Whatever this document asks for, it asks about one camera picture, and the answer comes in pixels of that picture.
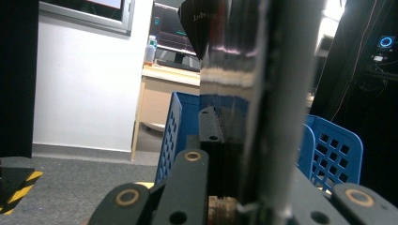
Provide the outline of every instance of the wooden desk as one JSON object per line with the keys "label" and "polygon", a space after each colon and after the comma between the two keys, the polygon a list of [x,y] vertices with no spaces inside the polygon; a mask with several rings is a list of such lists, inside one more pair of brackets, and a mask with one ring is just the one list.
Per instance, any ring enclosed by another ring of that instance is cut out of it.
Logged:
{"label": "wooden desk", "polygon": [[200,76],[196,72],[144,66],[133,130],[131,159],[135,158],[140,123],[164,125],[174,91],[199,95]]}

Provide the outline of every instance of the round hole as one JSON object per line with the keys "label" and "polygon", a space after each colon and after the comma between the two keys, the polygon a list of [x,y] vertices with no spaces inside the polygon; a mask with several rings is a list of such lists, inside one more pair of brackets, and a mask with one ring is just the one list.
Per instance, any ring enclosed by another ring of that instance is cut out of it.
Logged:
{"label": "round hole", "polygon": [[312,212],[311,218],[318,224],[329,224],[329,218],[321,212]]}
{"label": "round hole", "polygon": [[363,207],[372,207],[375,204],[375,200],[370,195],[357,189],[348,189],[345,195],[349,201]]}
{"label": "round hole", "polygon": [[183,212],[175,212],[170,216],[172,224],[184,224],[187,221],[187,215]]}
{"label": "round hole", "polygon": [[125,189],[117,194],[116,204],[120,206],[129,206],[134,204],[140,198],[140,192],[136,189]]}
{"label": "round hole", "polygon": [[189,152],[185,154],[184,158],[188,161],[197,161],[202,158],[202,155],[197,152]]}

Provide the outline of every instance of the blue plastic crate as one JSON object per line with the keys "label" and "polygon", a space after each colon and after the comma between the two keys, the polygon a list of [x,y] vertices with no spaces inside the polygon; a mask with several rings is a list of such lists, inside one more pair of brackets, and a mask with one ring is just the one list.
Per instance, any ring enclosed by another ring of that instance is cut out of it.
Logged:
{"label": "blue plastic crate", "polygon": [[304,175],[311,180],[313,158],[315,149],[315,137],[313,131],[304,125],[301,147],[298,148],[298,160],[296,165]]}
{"label": "blue plastic crate", "polygon": [[[307,115],[306,124],[315,136],[311,182],[323,190],[334,184],[360,182],[363,146],[353,132],[314,115]],[[311,158],[312,152],[301,152]]]}
{"label": "blue plastic crate", "polygon": [[173,92],[165,123],[155,184],[167,178],[188,135],[198,135],[199,96]]}

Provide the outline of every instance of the gray carpet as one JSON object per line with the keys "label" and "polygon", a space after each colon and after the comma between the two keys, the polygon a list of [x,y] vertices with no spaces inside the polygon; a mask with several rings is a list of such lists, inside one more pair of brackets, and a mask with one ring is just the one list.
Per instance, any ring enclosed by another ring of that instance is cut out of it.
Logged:
{"label": "gray carpet", "polygon": [[1,225],[82,224],[105,195],[128,182],[153,182],[155,166],[50,157],[8,157],[3,166],[33,167],[44,174]]}

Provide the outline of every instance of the computer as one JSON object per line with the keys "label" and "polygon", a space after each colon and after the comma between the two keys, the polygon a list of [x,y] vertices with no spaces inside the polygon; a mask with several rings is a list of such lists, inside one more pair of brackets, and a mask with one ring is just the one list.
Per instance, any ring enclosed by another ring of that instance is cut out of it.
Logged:
{"label": "computer", "polygon": [[157,53],[157,63],[161,66],[199,72],[199,60],[177,12],[176,7],[160,3],[153,5],[149,35],[156,37],[158,49],[162,50]]}

